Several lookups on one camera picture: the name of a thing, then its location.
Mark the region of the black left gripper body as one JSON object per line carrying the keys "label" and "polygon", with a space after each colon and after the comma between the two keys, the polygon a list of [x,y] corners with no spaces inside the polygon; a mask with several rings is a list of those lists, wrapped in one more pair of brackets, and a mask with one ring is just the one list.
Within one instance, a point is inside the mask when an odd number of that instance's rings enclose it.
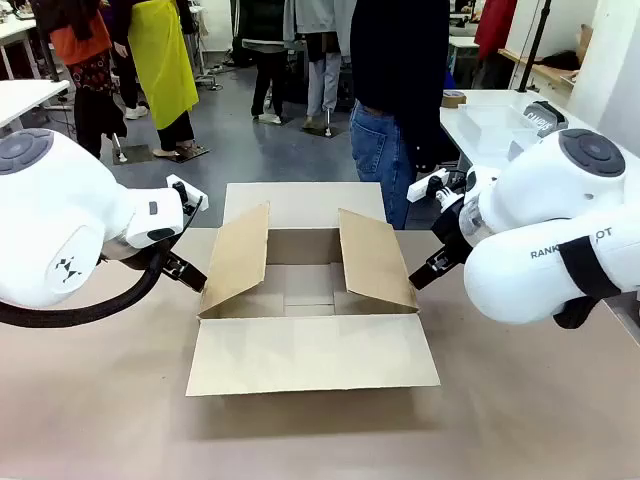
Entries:
{"label": "black left gripper body", "polygon": [[174,281],[189,281],[192,266],[189,262],[172,251],[167,253],[162,267],[162,273]]}

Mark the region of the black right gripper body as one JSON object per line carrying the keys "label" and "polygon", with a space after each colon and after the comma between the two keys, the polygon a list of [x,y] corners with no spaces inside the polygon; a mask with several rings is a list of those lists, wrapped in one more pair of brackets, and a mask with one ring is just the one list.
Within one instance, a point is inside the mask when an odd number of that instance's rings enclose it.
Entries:
{"label": "black right gripper body", "polygon": [[464,238],[459,225],[463,206],[463,199],[458,199],[434,222],[432,232],[442,243],[442,248],[429,259],[432,265],[456,266],[464,264],[471,253],[472,246]]}

